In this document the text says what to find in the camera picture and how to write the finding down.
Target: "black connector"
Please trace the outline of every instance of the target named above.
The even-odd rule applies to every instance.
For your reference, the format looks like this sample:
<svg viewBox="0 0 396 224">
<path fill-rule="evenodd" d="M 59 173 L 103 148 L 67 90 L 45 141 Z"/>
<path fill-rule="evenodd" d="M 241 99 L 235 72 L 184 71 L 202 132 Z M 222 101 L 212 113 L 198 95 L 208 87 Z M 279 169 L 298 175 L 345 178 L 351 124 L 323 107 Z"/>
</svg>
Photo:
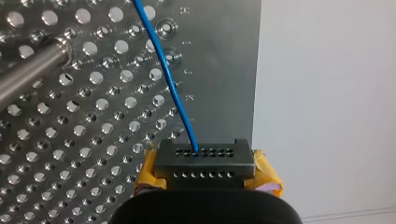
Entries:
<svg viewBox="0 0 396 224">
<path fill-rule="evenodd" d="M 168 189 L 242 189 L 252 178 L 255 164 L 248 141 L 234 144 L 200 144 L 194 153 L 188 144 L 163 140 L 157 152 L 154 174 Z"/>
</svg>

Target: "metal plate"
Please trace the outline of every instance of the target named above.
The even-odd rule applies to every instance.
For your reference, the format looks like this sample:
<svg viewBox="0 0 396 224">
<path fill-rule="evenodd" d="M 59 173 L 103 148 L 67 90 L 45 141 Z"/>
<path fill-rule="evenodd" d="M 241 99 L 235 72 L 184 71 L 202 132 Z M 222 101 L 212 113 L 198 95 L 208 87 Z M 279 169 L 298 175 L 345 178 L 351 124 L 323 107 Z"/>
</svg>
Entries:
<svg viewBox="0 0 396 224">
<path fill-rule="evenodd" d="M 200 142 L 251 140 L 260 3 L 144 2 Z M 41 33 L 70 38 L 75 55 L 0 114 L 0 222 L 106 223 L 149 141 L 187 141 L 132 4 L 3 0 L 0 14 L 0 71 Z"/>
</svg>

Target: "metal rod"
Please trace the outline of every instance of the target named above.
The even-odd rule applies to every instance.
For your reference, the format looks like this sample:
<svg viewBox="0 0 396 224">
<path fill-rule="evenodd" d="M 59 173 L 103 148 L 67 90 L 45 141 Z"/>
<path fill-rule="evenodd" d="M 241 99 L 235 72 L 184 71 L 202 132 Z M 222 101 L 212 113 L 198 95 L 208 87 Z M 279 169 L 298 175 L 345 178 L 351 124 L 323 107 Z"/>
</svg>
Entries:
<svg viewBox="0 0 396 224">
<path fill-rule="evenodd" d="M 0 111 L 51 69 L 66 65 L 70 58 L 71 49 L 67 41 L 55 38 L 53 43 L 0 74 Z"/>
</svg>

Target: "blue cable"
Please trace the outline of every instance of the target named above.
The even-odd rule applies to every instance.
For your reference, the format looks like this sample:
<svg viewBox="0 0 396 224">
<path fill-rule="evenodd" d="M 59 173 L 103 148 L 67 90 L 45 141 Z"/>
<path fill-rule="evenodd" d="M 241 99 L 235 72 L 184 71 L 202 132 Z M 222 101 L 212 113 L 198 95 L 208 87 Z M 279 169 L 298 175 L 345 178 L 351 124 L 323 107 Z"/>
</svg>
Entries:
<svg viewBox="0 0 396 224">
<path fill-rule="evenodd" d="M 198 143 L 195 138 L 194 130 L 192 129 L 192 126 L 190 124 L 189 117 L 187 116 L 187 112 L 184 109 L 184 106 L 181 103 L 180 98 L 178 97 L 175 81 L 172 78 L 171 70 L 168 66 L 161 42 L 158 39 L 157 34 L 155 34 L 154 28 L 149 22 L 149 18 L 146 15 L 145 9 L 143 7 L 143 4 L 140 2 L 140 0 L 134 0 L 134 6 L 136 8 L 137 14 L 140 17 L 140 20 L 143 22 L 143 25 L 146 27 L 148 36 L 151 39 L 152 45 L 154 46 L 158 59 L 160 60 L 161 66 L 163 67 L 163 72 L 165 73 L 165 79 L 166 82 L 168 83 L 169 91 L 171 92 L 172 98 L 181 116 L 181 120 L 183 120 L 184 126 L 186 127 L 192 149 L 195 152 L 199 152 Z"/>
</svg>

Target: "white wall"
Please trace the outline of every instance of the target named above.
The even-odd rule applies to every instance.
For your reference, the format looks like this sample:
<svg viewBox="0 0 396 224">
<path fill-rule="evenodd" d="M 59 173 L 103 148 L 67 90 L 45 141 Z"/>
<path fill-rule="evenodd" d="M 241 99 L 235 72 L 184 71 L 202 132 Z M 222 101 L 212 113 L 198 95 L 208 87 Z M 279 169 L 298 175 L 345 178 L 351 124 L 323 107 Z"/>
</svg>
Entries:
<svg viewBox="0 0 396 224">
<path fill-rule="evenodd" d="M 395 0 L 262 0 L 253 147 L 305 221 L 394 217 Z"/>
</svg>

